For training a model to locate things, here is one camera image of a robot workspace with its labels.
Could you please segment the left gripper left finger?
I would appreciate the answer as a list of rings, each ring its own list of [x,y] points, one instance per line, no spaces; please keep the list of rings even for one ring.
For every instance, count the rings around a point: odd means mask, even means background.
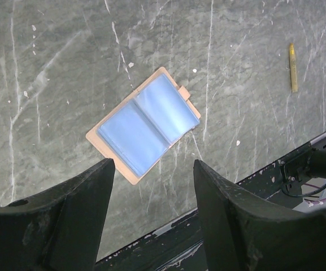
[[[0,207],[0,270],[93,270],[114,181],[104,159]]]

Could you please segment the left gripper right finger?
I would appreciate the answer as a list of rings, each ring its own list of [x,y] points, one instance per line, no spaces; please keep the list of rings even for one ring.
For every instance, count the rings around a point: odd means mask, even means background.
[[[200,160],[193,175],[209,270],[326,270],[326,208],[271,203]]]

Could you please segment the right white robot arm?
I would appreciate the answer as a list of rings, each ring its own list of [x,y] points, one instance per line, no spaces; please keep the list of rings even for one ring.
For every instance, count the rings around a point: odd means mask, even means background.
[[[326,189],[326,184],[316,190],[293,194],[292,190],[300,188],[313,178],[326,179],[326,150],[313,149],[288,161],[283,166],[285,180],[281,186],[284,195],[291,198],[305,198],[314,196]]]

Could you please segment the beige leather card holder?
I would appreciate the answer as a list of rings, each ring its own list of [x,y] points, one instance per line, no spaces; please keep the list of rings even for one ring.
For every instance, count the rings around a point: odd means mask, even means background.
[[[164,67],[87,132],[87,140],[132,184],[199,123],[201,114]]]

